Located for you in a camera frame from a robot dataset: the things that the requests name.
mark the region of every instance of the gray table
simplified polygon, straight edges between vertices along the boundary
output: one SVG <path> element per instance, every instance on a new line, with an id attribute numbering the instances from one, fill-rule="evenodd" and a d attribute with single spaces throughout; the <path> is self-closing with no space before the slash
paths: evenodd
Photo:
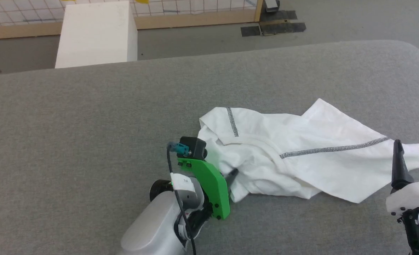
<path id="1" fill-rule="evenodd" d="M 318 98 L 419 142 L 419 50 L 339 42 L 0 76 L 0 255 L 113 254 L 168 178 L 165 145 L 216 106 L 302 114 Z M 419 179 L 419 171 L 413 173 Z M 407 254 L 384 187 L 360 204 L 249 195 L 204 254 Z"/>

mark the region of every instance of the teal connector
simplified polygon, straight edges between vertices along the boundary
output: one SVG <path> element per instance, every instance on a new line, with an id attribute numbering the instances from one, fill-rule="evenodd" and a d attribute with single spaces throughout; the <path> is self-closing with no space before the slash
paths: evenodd
<path id="1" fill-rule="evenodd" d="M 171 152 L 176 152 L 177 154 L 183 155 L 185 157 L 191 154 L 191 152 L 189 151 L 189 146 L 187 145 L 178 142 L 169 142 L 167 146 L 170 146 Z"/>

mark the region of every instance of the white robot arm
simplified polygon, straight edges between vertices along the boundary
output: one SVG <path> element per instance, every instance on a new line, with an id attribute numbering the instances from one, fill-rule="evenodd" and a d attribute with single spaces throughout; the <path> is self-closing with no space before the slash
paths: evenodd
<path id="1" fill-rule="evenodd" d="M 400 140 L 395 140 L 392 191 L 386 199 L 386 208 L 393 216 L 400 216 L 397 222 L 405 226 L 410 254 L 419 255 L 419 182 L 409 175 L 403 155 Z"/>
<path id="2" fill-rule="evenodd" d="M 180 201 L 186 214 L 196 226 L 198 236 L 203 223 L 210 215 L 204 213 L 205 196 L 197 179 L 190 177 L 195 192 L 180 191 Z M 132 223 L 121 240 L 117 255 L 183 255 L 188 245 L 185 223 L 170 181 L 157 180 L 150 190 L 151 203 Z"/>

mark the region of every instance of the black cable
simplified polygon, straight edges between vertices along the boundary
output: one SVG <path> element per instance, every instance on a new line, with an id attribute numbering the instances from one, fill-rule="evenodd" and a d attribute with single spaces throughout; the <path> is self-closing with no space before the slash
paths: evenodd
<path id="1" fill-rule="evenodd" d="M 170 148 L 171 148 L 171 146 L 168 145 L 167 146 L 167 163 L 169 164 L 169 171 L 170 171 L 170 173 L 173 173 L 173 170 L 172 170 L 172 162 L 170 160 Z M 175 197 L 177 197 L 178 206 L 180 207 L 181 214 L 183 215 L 184 223 L 186 224 L 187 235 L 190 238 L 190 243 L 192 244 L 192 254 L 193 255 L 197 255 L 197 252 L 195 250 L 194 237 L 193 237 L 192 231 L 190 229 L 189 221 L 187 221 L 186 213 L 184 212 L 183 206 L 181 204 L 180 195 L 178 195 L 178 191 L 177 190 L 174 190 L 174 193 L 175 193 Z"/>

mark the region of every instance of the white cloth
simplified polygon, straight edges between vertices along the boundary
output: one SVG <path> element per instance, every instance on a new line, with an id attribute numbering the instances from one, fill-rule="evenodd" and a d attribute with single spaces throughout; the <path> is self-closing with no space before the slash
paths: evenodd
<path id="1" fill-rule="evenodd" d="M 224 175 L 239 170 L 234 202 L 249 193 L 309 199 L 323 191 L 360 203 L 392 178 L 394 141 L 321 99 L 302 116 L 217 107 L 200 126 L 206 161 Z M 419 168 L 419 144 L 403 148 L 408 170 Z"/>

